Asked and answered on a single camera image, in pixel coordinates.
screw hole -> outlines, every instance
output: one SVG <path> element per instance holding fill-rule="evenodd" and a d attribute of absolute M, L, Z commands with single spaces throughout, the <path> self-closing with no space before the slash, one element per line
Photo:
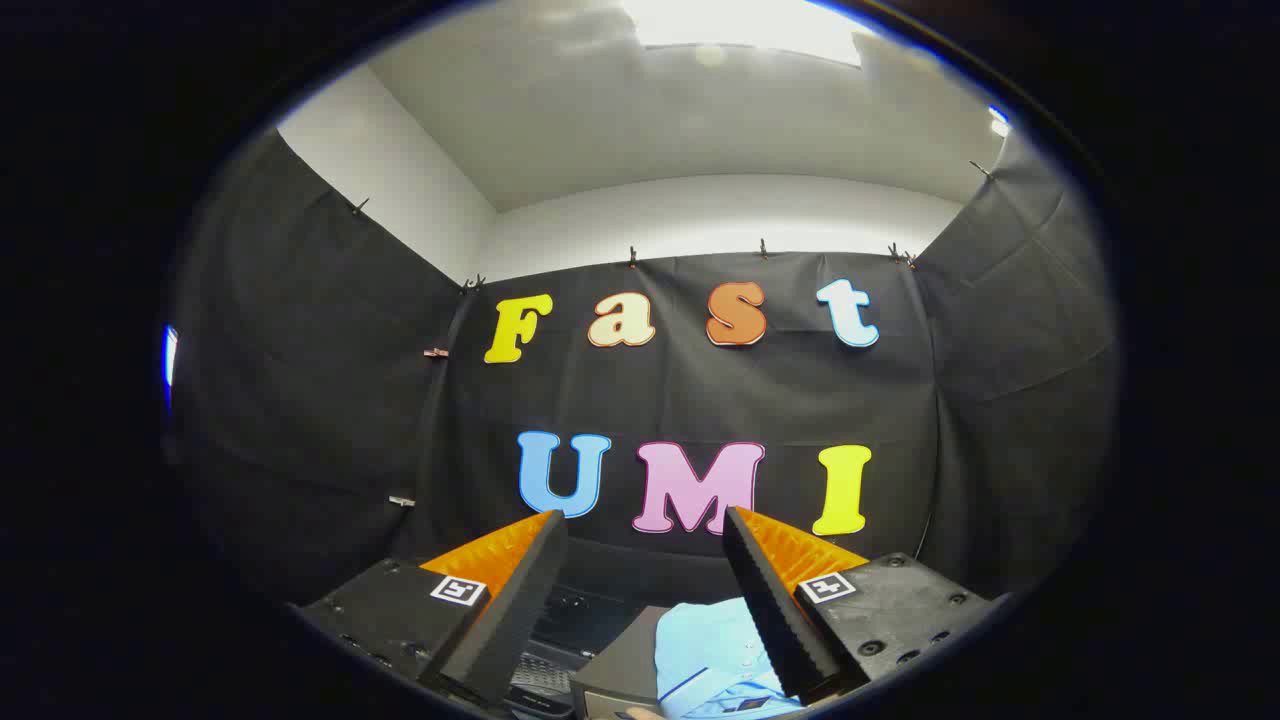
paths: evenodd
<path fill-rule="evenodd" d="M 428 660 L 431 657 L 431 653 L 426 652 L 426 648 L 417 643 L 404 643 L 404 655 L 419 660 Z"/>

blue shirt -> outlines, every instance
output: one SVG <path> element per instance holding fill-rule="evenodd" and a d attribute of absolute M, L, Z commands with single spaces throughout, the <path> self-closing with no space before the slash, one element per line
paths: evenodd
<path fill-rule="evenodd" d="M 782 694 L 740 597 L 672 607 L 658 620 L 654 665 L 668 720 L 759 720 L 804 708 Z"/>

orange letter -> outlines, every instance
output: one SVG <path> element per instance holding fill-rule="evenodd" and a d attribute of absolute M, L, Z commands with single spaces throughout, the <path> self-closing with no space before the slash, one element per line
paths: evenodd
<path fill-rule="evenodd" d="M 764 337 L 768 322 L 756 310 L 764 304 L 764 291 L 755 283 L 724 283 L 712 291 L 707 309 L 707 337 L 716 345 L 754 345 Z"/>

yellow letter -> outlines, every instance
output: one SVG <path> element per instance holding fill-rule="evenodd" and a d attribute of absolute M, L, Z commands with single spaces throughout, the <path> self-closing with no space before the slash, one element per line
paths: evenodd
<path fill-rule="evenodd" d="M 586 340 L 596 347 L 613 347 L 620 342 L 635 347 L 658 334 L 649 324 L 649 299 L 639 292 L 611 295 L 595 304 L 595 314 L 602 316 L 586 329 Z"/>
<path fill-rule="evenodd" d="M 532 310 L 536 313 L 525 313 Z M 527 343 L 538 329 L 538 315 L 549 315 L 552 296 L 515 297 L 498 304 L 498 329 L 493 333 L 493 347 L 484 354 L 485 363 L 515 363 L 520 360 L 516 340 Z"/>
<path fill-rule="evenodd" d="M 827 468 L 827 501 L 813 534 L 845 536 L 867 525 L 867 518 L 858 514 L 858 501 L 863 495 L 863 465 L 870 459 L 870 448 L 860 445 L 837 445 L 818 454 L 818 462 Z"/>

white ceiling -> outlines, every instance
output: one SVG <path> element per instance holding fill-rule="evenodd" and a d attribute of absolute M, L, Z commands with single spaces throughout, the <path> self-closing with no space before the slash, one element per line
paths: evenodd
<path fill-rule="evenodd" d="M 370 67 L 498 211 L 648 179 L 846 178 L 965 202 L 1001 138 L 987 100 L 882 37 L 861 69 L 797 54 L 645 50 L 617 0 L 504 0 Z"/>

